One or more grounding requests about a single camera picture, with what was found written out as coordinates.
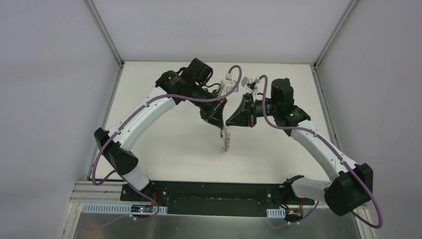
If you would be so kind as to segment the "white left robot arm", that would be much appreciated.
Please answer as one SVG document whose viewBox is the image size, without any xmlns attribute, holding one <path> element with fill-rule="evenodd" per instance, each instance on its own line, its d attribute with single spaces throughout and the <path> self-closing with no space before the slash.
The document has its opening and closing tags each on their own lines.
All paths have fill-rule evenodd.
<svg viewBox="0 0 422 239">
<path fill-rule="evenodd" d="M 94 137 L 98 158 L 103 156 L 133 188 L 139 201 L 147 201 L 152 194 L 149 178 L 142 171 L 139 159 L 131 152 L 134 144 L 163 114 L 182 101 L 193 103 L 205 122 L 223 129 L 223 109 L 227 102 L 217 91 L 204 88 L 213 69 L 198 58 L 178 72 L 164 72 L 155 82 L 147 97 L 123 120 L 109 129 L 98 128 Z"/>
</svg>

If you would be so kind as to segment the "red-handled metal key holder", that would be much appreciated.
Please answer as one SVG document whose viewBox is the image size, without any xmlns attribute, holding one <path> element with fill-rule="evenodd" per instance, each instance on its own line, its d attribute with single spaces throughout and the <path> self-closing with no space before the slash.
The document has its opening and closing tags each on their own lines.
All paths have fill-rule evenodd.
<svg viewBox="0 0 422 239">
<path fill-rule="evenodd" d="M 230 133 L 228 132 L 228 129 L 226 126 L 224 126 L 224 128 L 221 128 L 220 130 L 220 138 L 223 141 L 223 149 L 226 149 L 228 151 L 229 149 L 229 144 L 230 144 Z"/>
</svg>

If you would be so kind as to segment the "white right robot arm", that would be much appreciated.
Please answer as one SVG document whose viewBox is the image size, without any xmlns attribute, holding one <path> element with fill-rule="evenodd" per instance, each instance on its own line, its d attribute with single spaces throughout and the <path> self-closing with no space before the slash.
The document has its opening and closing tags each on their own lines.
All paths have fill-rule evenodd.
<svg viewBox="0 0 422 239">
<path fill-rule="evenodd" d="M 311 117 L 294 103 L 294 89 L 288 78 L 271 83 L 270 97 L 255 99 L 258 79 L 243 78 L 247 90 L 227 126 L 254 127 L 259 117 L 273 117 L 287 136 L 302 145 L 327 174 L 329 180 L 312 180 L 303 175 L 287 179 L 283 199 L 295 204 L 301 198 L 324 202 L 332 212 L 344 216 L 367 203 L 373 190 L 373 170 L 344 155 L 321 134 Z"/>
</svg>

